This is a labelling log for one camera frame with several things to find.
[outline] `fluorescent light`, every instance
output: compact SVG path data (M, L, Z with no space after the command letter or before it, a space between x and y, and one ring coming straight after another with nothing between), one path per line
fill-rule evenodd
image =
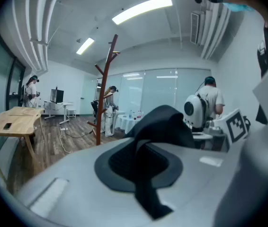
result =
M126 11L118 14L112 20L117 24L121 24L122 22L135 17L139 14L159 9L163 7L172 6L172 0L149 0L143 3L140 3L134 7L131 7L130 9L127 9Z
M127 78L127 80L138 80L138 79L143 79L143 78Z
M79 50L76 52L78 55L81 55L92 43L94 42L93 39L88 38L85 43L82 44L82 46L79 48Z
M123 77L133 77L133 76L139 76L139 73L132 73L132 74L125 74Z
M177 78L178 76L157 76L157 78Z

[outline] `woman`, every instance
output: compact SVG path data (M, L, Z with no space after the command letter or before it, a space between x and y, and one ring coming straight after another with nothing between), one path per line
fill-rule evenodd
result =
M36 97L39 96L39 93L36 91L36 85L35 85L35 83L37 82L39 82L39 80L37 79L37 76L34 75L26 83L27 89L26 89L25 97L27 97L27 100L25 100L25 107L28 107L28 108L36 107L35 105ZM35 133L33 133L32 135L29 135L32 146L34 146L34 137L35 137Z
M105 136L109 137L113 134L111 133L111 125L112 125L112 119L113 119L113 111L118 110L118 106L114 104L113 100L113 93L118 91L115 86L109 87L104 96L110 95L104 99L104 105L103 108L106 108L107 110L101 115L101 133L105 132Z

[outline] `coat rack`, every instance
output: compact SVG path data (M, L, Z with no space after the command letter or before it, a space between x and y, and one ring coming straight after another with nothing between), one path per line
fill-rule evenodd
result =
M102 81L101 81L101 89L100 89L99 102L98 102L97 124L91 123L89 121L87 121L87 123L96 128L96 132L95 132L95 129L93 129L93 133L96 137L96 145L97 146L100 145L101 115L107 110L107 109L103 109L104 99L112 96L112 94L104 96L105 90L106 90L105 87L106 87L106 82L107 82L107 73L109 71L110 63L112 62L112 60L114 60L116 58L116 56L118 56L118 54L120 54L120 52L114 51L114 47L115 47L117 38L118 38L118 35L114 35L113 41L109 42L109 44L111 44L111 47L110 47L109 53L107 55L105 70L102 71L102 69L97 64L95 65L97 70L103 76Z

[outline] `white stool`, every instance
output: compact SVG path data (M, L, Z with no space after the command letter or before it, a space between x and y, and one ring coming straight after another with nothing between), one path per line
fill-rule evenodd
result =
M68 119L70 119L70 117L76 118L76 109L75 108L67 108L67 117L68 117Z

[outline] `phone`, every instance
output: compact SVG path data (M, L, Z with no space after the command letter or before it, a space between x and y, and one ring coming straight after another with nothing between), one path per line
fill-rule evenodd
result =
M5 127L3 127L4 130L8 130L11 127L12 123L7 123Z

